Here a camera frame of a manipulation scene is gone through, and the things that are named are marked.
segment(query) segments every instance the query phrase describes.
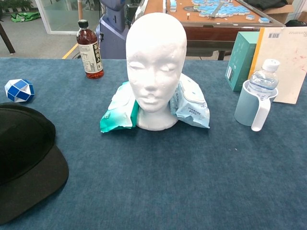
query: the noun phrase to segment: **mannequin neck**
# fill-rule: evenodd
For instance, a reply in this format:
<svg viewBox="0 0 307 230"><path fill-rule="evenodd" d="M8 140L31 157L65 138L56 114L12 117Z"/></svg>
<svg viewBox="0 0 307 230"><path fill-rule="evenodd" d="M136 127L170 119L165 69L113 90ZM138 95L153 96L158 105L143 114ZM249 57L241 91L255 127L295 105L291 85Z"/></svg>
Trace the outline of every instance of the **mannequin neck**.
<svg viewBox="0 0 307 230"><path fill-rule="evenodd" d="M169 103L154 113L146 112L139 107L137 126L142 129L151 131L164 130L172 127L177 121L178 119L171 115Z"/></svg>

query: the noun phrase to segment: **teal box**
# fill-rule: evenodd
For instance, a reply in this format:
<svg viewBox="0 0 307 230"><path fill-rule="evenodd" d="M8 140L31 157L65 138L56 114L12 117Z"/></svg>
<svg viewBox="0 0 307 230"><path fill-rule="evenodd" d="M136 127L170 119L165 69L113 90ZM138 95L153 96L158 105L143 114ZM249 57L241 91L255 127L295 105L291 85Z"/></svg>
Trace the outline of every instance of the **teal box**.
<svg viewBox="0 0 307 230"><path fill-rule="evenodd" d="M228 63L225 77L233 91L240 91L248 79L259 32L239 32Z"/></svg>

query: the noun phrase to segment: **mug handle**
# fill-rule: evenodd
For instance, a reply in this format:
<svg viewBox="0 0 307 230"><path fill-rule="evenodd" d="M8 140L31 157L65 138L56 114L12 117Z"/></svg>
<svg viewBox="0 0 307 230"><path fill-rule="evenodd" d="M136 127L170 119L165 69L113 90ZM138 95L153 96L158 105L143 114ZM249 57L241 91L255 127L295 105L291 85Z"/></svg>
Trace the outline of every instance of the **mug handle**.
<svg viewBox="0 0 307 230"><path fill-rule="evenodd" d="M262 101L258 98L258 100L259 100L258 111L256 113L253 124L251 125L251 129L255 132L258 132L262 129L262 126L265 120L267 119L267 116L271 108L271 102L269 99Z"/></svg>

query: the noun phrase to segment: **cap brim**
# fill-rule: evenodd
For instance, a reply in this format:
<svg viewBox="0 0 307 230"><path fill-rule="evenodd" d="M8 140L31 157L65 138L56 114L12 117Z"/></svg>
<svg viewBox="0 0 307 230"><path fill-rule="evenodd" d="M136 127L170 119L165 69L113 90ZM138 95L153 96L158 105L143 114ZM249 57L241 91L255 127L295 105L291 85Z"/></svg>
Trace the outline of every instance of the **cap brim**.
<svg viewBox="0 0 307 230"><path fill-rule="evenodd" d="M34 168L0 186L0 225L57 191L68 178L67 162L54 145Z"/></svg>

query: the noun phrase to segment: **teal wet wipes pack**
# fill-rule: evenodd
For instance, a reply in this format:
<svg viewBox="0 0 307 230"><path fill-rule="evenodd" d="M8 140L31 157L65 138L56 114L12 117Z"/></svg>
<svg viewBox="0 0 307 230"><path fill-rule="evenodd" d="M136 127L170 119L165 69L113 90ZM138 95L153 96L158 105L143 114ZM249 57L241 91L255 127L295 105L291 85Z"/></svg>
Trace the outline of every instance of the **teal wet wipes pack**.
<svg viewBox="0 0 307 230"><path fill-rule="evenodd" d="M171 114L191 126L210 128L210 111L199 85L181 74L178 87L170 100Z"/></svg>
<svg viewBox="0 0 307 230"><path fill-rule="evenodd" d="M136 126L139 105L129 82L124 82L112 97L107 112L100 120L100 131L133 128Z"/></svg>

